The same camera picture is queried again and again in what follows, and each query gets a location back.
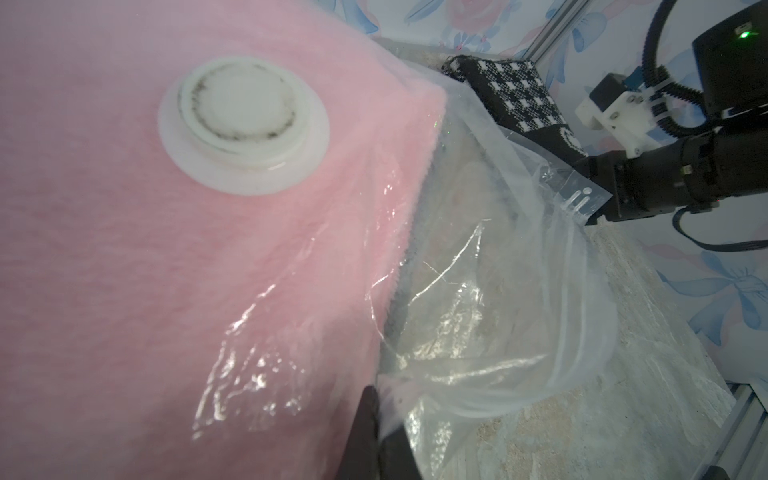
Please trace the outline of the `white round bag valve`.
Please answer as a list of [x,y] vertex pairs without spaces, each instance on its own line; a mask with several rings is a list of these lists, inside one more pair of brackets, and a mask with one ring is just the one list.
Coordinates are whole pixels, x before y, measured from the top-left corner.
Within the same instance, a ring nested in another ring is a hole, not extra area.
[[180,78],[157,114],[167,155],[188,177],[225,194],[294,187],[323,161],[330,120],[298,75],[248,56],[221,57]]

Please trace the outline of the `clear plastic vacuum bag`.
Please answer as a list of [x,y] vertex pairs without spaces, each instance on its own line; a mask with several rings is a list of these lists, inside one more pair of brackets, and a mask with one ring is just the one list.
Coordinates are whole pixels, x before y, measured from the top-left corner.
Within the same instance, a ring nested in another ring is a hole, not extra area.
[[626,254],[595,248],[563,163],[506,138],[466,85],[403,63],[447,106],[366,386],[379,439],[403,427],[435,479],[478,423],[593,379],[616,345],[614,291],[648,284],[605,271]]

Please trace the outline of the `pink fluffy blanket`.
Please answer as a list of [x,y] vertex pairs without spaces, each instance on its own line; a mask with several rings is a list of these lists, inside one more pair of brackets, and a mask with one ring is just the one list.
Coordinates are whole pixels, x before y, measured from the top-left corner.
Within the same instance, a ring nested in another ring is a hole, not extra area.
[[[234,55],[327,111],[282,192],[162,145],[166,92]],[[334,477],[446,106],[311,1],[3,2],[2,477]]]

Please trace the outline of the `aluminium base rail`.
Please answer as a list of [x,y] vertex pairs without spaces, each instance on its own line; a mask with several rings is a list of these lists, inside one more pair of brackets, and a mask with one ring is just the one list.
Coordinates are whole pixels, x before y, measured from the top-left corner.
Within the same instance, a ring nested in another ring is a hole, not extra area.
[[732,384],[736,403],[693,480],[767,480],[767,381]]

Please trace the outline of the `right aluminium corner post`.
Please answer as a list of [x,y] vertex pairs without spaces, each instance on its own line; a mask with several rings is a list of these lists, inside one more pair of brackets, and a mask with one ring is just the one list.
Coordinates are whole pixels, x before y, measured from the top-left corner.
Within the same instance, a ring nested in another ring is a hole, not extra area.
[[592,0],[565,0],[554,11],[522,55],[523,60],[538,63],[577,22]]

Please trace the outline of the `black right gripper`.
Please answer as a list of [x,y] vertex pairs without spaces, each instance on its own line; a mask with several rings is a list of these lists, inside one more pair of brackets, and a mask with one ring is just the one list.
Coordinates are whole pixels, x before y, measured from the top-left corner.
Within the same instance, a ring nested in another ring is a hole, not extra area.
[[717,134],[686,137],[631,158],[610,151],[584,159],[584,176],[610,199],[588,222],[625,222],[673,213],[714,209],[720,200],[714,161]]

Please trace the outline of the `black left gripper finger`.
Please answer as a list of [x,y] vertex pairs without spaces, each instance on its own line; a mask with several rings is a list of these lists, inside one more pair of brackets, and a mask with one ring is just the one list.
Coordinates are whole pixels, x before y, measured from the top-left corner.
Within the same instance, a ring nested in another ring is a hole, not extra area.
[[373,385],[362,391],[336,480],[422,480],[406,431],[379,434],[379,396]]

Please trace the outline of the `black white patterned blanket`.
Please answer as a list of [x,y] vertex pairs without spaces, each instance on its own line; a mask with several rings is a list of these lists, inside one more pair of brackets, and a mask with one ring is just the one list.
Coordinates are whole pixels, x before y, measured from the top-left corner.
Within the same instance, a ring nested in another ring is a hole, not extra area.
[[587,176],[588,155],[530,61],[458,55],[441,67],[468,85],[495,122],[533,141]]

